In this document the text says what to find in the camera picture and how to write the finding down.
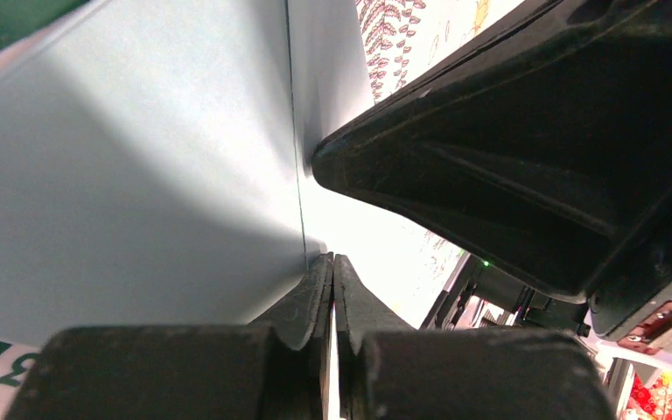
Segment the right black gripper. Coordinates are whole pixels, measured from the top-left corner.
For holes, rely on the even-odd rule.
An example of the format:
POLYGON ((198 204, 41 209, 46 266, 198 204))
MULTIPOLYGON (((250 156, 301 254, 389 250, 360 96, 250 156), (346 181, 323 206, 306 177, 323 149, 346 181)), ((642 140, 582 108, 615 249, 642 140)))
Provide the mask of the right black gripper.
POLYGON ((625 259, 615 265, 613 278, 593 295, 593 331, 600 337, 619 340, 632 328, 627 322, 658 293, 672 284, 672 213, 625 259))

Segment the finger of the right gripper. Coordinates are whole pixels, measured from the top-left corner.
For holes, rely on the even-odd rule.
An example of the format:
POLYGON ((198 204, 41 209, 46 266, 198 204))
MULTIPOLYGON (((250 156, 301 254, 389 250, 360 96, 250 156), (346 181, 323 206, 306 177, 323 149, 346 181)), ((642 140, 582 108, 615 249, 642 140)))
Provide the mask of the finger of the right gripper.
POLYGON ((672 1, 526 1, 311 165, 324 188, 582 302, 672 213, 672 1))

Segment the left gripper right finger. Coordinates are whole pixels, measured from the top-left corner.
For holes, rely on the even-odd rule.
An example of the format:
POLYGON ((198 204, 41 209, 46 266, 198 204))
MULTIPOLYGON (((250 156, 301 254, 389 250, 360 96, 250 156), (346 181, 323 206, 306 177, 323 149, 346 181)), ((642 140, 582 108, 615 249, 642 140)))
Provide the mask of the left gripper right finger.
POLYGON ((611 419, 613 405, 570 335, 496 326, 417 330, 333 262, 345 419, 611 419))

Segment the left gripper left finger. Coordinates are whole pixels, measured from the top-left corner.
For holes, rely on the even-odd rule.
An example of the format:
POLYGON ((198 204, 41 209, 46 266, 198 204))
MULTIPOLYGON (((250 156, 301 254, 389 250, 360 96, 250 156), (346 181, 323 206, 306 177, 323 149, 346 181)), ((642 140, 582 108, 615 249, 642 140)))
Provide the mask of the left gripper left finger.
POLYGON ((333 254, 246 325, 66 329, 9 419, 324 419, 333 254))

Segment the grey-blue envelope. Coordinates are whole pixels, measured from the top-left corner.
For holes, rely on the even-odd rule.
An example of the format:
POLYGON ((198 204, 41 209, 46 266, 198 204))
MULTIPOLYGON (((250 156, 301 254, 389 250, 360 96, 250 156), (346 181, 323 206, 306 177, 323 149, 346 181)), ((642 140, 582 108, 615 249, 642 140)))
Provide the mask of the grey-blue envelope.
POLYGON ((352 1, 0 1, 0 339, 251 320, 371 102, 352 1))

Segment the floral patterned table mat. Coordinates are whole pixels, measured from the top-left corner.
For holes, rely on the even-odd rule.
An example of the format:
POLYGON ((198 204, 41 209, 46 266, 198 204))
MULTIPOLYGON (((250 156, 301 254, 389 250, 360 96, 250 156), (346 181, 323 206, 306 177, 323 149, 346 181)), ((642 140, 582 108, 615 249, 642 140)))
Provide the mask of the floral patterned table mat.
MULTIPOLYGON (((426 73, 518 6, 518 1, 358 1, 369 105, 426 73)), ((457 263, 458 246, 398 214, 313 187, 325 244, 348 256, 360 280, 418 328, 457 263)))

